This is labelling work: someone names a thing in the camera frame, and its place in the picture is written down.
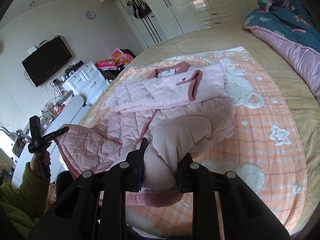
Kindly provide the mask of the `green sleeve forearm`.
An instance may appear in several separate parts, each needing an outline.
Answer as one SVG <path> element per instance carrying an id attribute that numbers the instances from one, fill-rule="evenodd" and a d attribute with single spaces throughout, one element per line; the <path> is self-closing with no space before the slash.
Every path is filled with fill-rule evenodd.
<path id="1" fill-rule="evenodd" d="M 10 183 L 1 186 L 1 207 L 24 239 L 28 238 L 47 208 L 50 181 L 42 180 L 36 174 L 38 170 L 36 164 L 27 162 L 19 187 Z"/>

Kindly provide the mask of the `person's left hand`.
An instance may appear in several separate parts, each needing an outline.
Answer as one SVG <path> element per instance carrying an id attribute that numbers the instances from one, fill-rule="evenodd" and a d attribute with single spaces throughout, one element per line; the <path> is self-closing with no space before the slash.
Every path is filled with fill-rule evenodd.
<path id="1" fill-rule="evenodd" d="M 30 169 L 38 178 L 43 181 L 50 181 L 50 153 L 48 147 L 52 143 L 49 142 L 40 152 L 35 152 L 30 161 Z"/>

